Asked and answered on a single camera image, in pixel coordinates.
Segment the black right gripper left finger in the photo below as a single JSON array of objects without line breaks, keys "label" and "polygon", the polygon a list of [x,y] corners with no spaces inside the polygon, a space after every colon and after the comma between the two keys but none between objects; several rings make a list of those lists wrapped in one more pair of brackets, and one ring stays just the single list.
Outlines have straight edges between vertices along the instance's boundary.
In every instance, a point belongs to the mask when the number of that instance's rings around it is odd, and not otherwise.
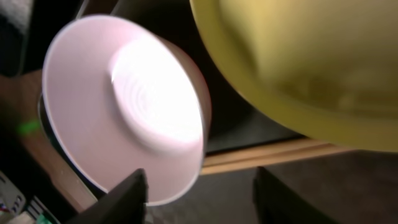
[{"label": "black right gripper left finger", "polygon": [[90,208],[67,221],[67,224],[143,224],[147,189],[144,169],[137,169]]}]

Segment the white pink bowl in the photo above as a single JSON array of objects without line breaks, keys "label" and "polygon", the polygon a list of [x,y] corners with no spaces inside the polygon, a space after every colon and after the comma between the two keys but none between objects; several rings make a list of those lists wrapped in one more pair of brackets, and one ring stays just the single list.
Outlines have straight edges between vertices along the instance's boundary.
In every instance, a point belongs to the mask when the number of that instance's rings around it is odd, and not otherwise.
[{"label": "white pink bowl", "polygon": [[72,164],[103,192],[143,169],[149,206],[196,182],[205,156],[211,98],[195,62],[127,19],[86,16],[52,40],[42,96]]}]

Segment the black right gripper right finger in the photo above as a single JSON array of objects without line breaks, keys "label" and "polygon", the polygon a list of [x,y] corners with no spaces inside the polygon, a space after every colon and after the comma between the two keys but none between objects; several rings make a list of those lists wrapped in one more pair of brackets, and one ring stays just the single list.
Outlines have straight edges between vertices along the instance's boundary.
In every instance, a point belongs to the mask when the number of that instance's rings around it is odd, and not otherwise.
[{"label": "black right gripper right finger", "polygon": [[264,167],[256,168],[253,202],[261,224],[335,224]]}]

